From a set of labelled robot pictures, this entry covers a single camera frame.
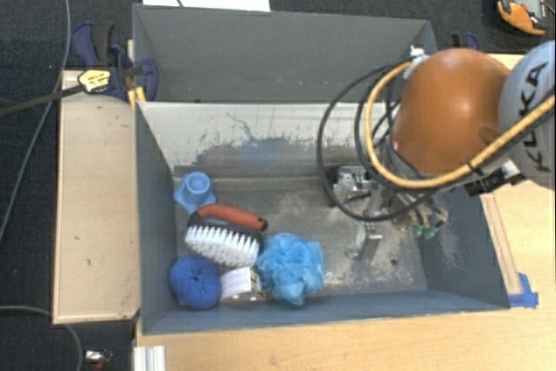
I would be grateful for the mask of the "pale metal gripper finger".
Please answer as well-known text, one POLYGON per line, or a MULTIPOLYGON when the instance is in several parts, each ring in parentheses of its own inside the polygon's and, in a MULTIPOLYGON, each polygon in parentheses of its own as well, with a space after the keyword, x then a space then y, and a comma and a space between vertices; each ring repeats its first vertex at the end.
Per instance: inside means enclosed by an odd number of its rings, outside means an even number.
POLYGON ((367 227, 365 225, 361 225, 355 230, 353 243, 346 249, 345 256, 350 261, 359 261, 362 258, 366 246, 367 227))
POLYGON ((382 234, 368 233, 362 246, 362 259, 372 261, 382 241, 382 234))

